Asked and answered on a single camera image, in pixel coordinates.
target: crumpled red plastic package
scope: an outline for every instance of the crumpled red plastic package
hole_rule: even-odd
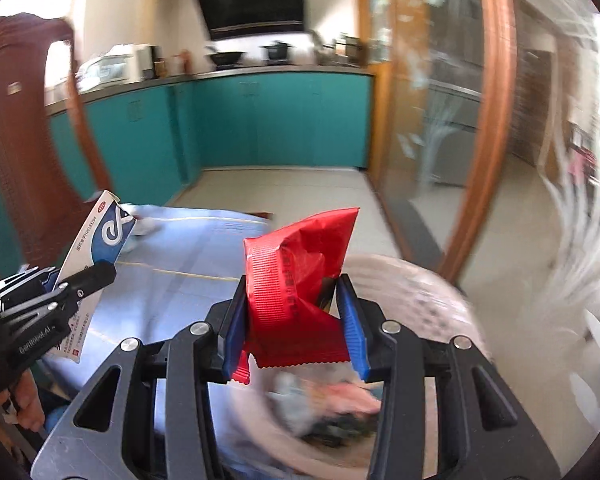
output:
[[[359,208],[327,211],[244,241],[248,335],[233,378],[260,368],[349,361],[340,320],[317,305],[340,275]]]

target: microwave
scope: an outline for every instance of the microwave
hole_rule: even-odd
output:
[[[116,45],[80,67],[76,76],[78,92],[156,79],[155,62],[159,59],[160,49],[155,45]]]

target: human hand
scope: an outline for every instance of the human hand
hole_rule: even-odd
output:
[[[40,405],[38,387],[30,370],[22,374],[14,390],[16,402],[20,405],[18,424],[26,430],[37,433],[45,422],[45,413]],[[9,392],[0,393],[0,406],[9,399]]]

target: range hood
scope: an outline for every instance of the range hood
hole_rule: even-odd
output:
[[[303,32],[304,0],[198,0],[211,40]]]

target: blue tablecloth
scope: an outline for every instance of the blue tablecloth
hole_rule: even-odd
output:
[[[244,274],[243,240],[268,231],[266,220],[207,209],[138,206],[157,229],[121,254],[116,281],[108,286],[89,326],[80,364],[45,357],[56,381],[74,394],[127,337],[153,343],[205,319],[209,308],[230,299]],[[224,386],[210,384],[216,434],[226,417]],[[164,430],[164,381],[158,382],[156,430]]]

